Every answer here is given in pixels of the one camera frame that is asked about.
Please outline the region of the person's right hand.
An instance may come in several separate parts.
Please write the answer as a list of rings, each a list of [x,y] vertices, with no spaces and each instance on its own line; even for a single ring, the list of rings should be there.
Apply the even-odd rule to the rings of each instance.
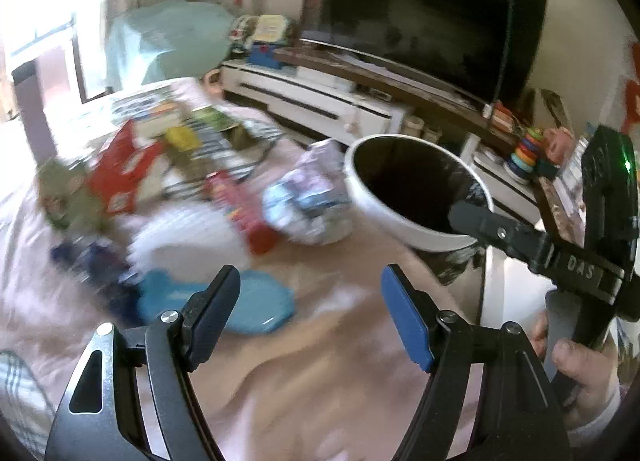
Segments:
[[[551,359],[561,374],[577,384],[573,395],[563,403],[568,429],[588,425],[610,408],[617,410],[620,405],[618,355],[610,333],[597,351],[570,339],[559,339],[552,348]]]

